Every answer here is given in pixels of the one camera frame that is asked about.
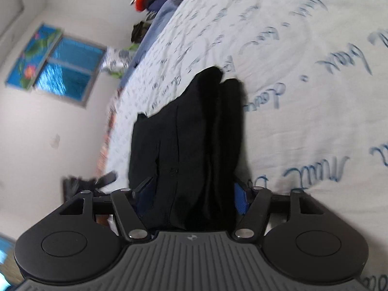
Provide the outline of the white wall switch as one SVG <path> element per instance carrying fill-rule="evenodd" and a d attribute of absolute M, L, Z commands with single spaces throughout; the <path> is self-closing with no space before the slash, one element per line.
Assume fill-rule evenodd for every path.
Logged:
<path fill-rule="evenodd" d="M 57 150 L 60 146 L 60 135 L 56 134 L 50 142 L 51 148 Z"/>

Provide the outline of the lotus flower window picture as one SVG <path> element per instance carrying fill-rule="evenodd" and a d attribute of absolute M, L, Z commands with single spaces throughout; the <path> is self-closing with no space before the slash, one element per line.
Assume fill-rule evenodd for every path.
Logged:
<path fill-rule="evenodd" d="M 46 58 L 63 35 L 60 28 L 42 24 L 32 35 L 9 72 L 6 85 L 29 90 Z"/>

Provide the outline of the light blue blanket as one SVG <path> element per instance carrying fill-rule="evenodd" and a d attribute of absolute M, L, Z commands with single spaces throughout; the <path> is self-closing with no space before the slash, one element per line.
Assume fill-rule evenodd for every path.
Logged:
<path fill-rule="evenodd" d="M 183 0 L 168 0 L 163 4 L 159 12 L 156 14 L 150 28 L 147 30 L 145 37 L 140 43 L 139 48 L 137 49 L 134 58 L 129 64 L 129 68 L 124 73 L 120 80 L 120 88 L 124 88 L 134 73 L 135 69 L 142 61 L 142 59 L 147 54 L 148 50 L 152 47 L 159 34 L 163 31 L 165 26 L 168 24 L 173 14 L 176 12 L 176 9 L 179 7 Z"/>

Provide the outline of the colourful patterned bed sheet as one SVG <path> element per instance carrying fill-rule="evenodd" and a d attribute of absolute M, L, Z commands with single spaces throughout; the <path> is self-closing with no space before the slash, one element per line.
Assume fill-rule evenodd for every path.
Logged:
<path fill-rule="evenodd" d="M 105 127 L 105 133 L 103 137 L 103 143 L 99 152 L 99 157 L 97 161 L 97 171 L 96 176 L 101 177 L 104 175 L 106 162 L 108 159 L 109 145 L 111 142 L 111 134 L 114 129 L 114 125 L 116 122 L 116 103 L 111 103 L 108 108 L 108 118 Z"/>

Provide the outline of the blue glass window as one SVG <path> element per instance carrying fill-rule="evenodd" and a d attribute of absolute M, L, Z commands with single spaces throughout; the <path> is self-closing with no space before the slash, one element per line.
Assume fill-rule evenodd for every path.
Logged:
<path fill-rule="evenodd" d="M 105 53 L 106 46 L 63 35 L 45 57 L 33 88 L 84 108 Z"/>

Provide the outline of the black pants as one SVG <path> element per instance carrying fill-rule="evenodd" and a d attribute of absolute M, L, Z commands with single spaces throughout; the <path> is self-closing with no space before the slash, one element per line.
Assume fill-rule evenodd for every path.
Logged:
<path fill-rule="evenodd" d="M 243 135 L 242 85 L 212 66 L 152 116 L 134 123 L 129 186 L 151 231 L 231 231 Z"/>

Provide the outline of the dark olive bag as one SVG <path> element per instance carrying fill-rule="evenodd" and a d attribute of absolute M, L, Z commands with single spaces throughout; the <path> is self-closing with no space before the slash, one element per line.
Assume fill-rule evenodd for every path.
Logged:
<path fill-rule="evenodd" d="M 138 22 L 133 26 L 133 30 L 131 33 L 131 42 L 140 44 L 145 37 L 145 34 L 149 30 L 151 24 L 149 22 Z"/>

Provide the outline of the white quilt with blue script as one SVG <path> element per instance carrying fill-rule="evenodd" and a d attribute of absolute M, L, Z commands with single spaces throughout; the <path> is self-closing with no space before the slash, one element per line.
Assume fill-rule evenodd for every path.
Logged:
<path fill-rule="evenodd" d="M 106 171 L 128 186 L 132 128 L 210 66 L 243 84 L 238 175 L 300 188 L 366 238 L 387 289 L 387 0 L 183 0 L 123 78 Z"/>

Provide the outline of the floral white pillow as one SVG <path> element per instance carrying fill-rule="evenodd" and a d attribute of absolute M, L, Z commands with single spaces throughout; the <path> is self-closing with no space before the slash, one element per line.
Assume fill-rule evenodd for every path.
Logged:
<path fill-rule="evenodd" d="M 100 72 L 107 73 L 113 78 L 120 79 L 129 69 L 139 44 L 133 43 L 124 49 L 107 47 L 99 67 Z"/>

